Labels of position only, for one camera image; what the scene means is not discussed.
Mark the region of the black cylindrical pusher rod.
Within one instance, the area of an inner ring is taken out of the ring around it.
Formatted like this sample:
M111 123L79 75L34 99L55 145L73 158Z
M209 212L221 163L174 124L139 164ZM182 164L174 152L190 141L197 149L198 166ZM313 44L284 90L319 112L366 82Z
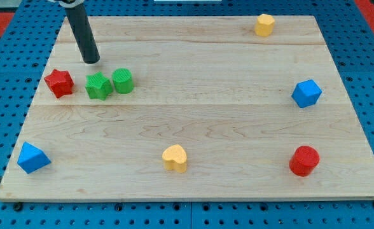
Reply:
M74 38L86 64L95 64L100 60L99 51L94 39L88 15L83 2L63 2L67 19Z

